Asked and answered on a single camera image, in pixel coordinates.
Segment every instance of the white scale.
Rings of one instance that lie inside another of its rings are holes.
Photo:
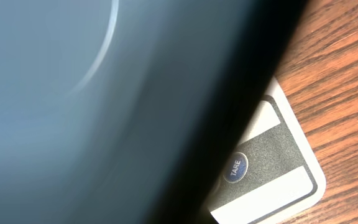
[[[313,206],[325,188],[323,171],[273,79],[209,197],[209,210],[220,224],[278,223]]]

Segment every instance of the curved white line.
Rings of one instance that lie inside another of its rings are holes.
[[[93,61],[92,65],[88,69],[88,71],[85,73],[84,77],[77,83],[77,85],[71,90],[71,94],[80,91],[82,88],[88,84],[88,82],[93,78],[94,74],[98,70],[99,66],[101,65],[104,56],[106,56],[106,53],[108,51],[108,48],[110,46],[112,36],[114,34],[114,30],[116,28],[116,22],[117,22],[117,15],[118,15],[118,2],[119,0],[112,0],[111,1],[111,12],[110,12],[110,19],[108,24],[108,29],[106,32],[106,35],[104,36],[104,40],[102,43],[102,46]]]

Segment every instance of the round button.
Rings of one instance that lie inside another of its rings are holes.
[[[240,181],[248,169],[248,159],[241,152],[235,152],[229,159],[223,172],[224,179],[230,184]]]

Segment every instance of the wooden table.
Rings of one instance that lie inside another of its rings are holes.
[[[311,0],[276,76],[327,179],[286,223],[358,223],[358,0]]]

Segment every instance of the blue button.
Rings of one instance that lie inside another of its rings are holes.
[[[240,181],[248,169],[248,159],[241,152],[235,152],[229,159],[226,169],[223,172],[224,179],[230,184]]]

